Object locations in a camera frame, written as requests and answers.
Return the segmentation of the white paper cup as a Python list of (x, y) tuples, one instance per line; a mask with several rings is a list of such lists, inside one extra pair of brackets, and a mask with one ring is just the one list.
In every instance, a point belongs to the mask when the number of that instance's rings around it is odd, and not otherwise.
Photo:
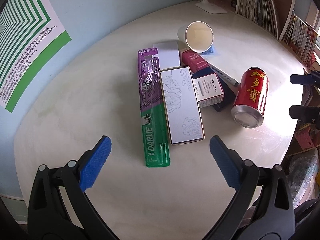
[(207, 51), (214, 42), (214, 33), (211, 27), (202, 21), (191, 22), (180, 27), (178, 39), (196, 53)]

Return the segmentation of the Darlie toothbrush package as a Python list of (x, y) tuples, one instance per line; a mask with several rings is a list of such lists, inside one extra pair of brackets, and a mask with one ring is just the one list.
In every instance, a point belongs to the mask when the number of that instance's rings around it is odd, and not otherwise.
[(168, 129), (156, 48), (138, 51), (138, 83), (146, 166), (168, 167), (170, 165)]

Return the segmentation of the wooden bookshelf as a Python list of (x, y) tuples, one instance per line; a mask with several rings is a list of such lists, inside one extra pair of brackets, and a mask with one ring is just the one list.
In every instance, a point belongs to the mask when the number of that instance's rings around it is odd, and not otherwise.
[(205, 55), (210, 63), (239, 83), (250, 67), (262, 69), (268, 77), (264, 121), (248, 128), (245, 143), (254, 142), (260, 154), (281, 158), (291, 142), (295, 120), (289, 116), (292, 105), (301, 102), (302, 85), (290, 82), (292, 74), (302, 74), (303, 65), (281, 45), (296, 0), (231, 0), (212, 3), (209, 15), (214, 33), (214, 55)]

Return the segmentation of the blue stuff plastic bag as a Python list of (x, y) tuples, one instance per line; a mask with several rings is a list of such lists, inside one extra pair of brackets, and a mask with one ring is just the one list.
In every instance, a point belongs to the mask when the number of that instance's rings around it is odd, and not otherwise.
[(211, 45), (206, 51), (200, 53), (200, 55), (214, 55), (215, 54), (215, 48), (213, 45)]

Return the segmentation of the white plain box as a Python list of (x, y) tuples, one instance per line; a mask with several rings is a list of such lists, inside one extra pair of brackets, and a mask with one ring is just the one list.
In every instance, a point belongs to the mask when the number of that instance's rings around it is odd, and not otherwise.
[(160, 70), (180, 66), (180, 53), (177, 41), (156, 43), (153, 47), (157, 49)]

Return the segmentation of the white marker pen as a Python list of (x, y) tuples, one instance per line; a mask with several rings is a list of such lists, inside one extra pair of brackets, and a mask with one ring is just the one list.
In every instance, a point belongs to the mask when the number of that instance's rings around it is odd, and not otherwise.
[(233, 85), (234, 87), (238, 87), (239, 83), (236, 79), (234, 79), (233, 77), (231, 77), (230, 75), (228, 75), (226, 72), (224, 72), (223, 70), (219, 69), (217, 66), (213, 65), (212, 63), (210, 63), (207, 59), (206, 59), (208, 66), (218, 74), (218, 76), (220, 76), (222, 79), (224, 79), (226, 82), (230, 83), (231, 85)]

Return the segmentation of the magenta small carton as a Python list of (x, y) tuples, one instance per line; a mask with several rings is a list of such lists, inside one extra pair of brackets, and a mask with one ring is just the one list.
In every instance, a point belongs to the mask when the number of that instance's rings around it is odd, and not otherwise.
[(193, 73), (199, 72), (208, 67), (208, 62), (198, 53), (188, 49), (181, 53), (182, 62), (190, 67)]

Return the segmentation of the green striped wall poster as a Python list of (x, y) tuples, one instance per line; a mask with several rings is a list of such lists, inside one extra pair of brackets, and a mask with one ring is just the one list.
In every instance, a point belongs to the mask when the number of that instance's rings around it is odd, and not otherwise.
[(13, 112), (33, 78), (69, 41), (49, 0), (6, 0), (1, 7), (1, 106)]

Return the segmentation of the white Shiseido small box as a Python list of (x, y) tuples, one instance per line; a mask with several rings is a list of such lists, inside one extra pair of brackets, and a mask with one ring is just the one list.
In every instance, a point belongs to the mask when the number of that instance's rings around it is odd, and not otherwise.
[(200, 108), (216, 105), (223, 101), (225, 93), (215, 73), (193, 79), (193, 84)]

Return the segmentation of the dark navy box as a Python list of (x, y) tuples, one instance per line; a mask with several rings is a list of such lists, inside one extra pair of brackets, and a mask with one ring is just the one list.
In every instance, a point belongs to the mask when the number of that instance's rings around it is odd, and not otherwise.
[[(210, 75), (210, 74), (216, 74), (218, 76), (218, 74), (216, 72), (214, 72), (210, 67), (204, 68), (203, 70), (196, 72), (192, 75), (193, 79), (196, 79), (198, 77), (203, 77), (206, 75)], [(217, 111), (217, 112), (221, 112), (223, 111), (227, 106), (231, 105), (234, 102), (235, 99), (235, 93), (231, 90), (231, 88), (227, 85), (227, 83), (221, 78), (219, 77), (219, 81), (221, 83), (221, 86), (223, 88), (223, 91), (225, 93), (224, 99), (221, 103), (218, 103), (216, 105), (212, 105), (212, 107)]]

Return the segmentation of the white floral long box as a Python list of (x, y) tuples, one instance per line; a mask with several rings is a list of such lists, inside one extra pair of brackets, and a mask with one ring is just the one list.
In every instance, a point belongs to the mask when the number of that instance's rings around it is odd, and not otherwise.
[(188, 66), (159, 72), (170, 143), (187, 144), (205, 139), (201, 111)]

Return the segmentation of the red herbal tea can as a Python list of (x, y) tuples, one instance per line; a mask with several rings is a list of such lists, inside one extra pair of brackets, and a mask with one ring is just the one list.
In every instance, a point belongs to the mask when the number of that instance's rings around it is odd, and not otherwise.
[(241, 78), (231, 115), (244, 128), (257, 128), (264, 121), (268, 77), (258, 67), (250, 67)]

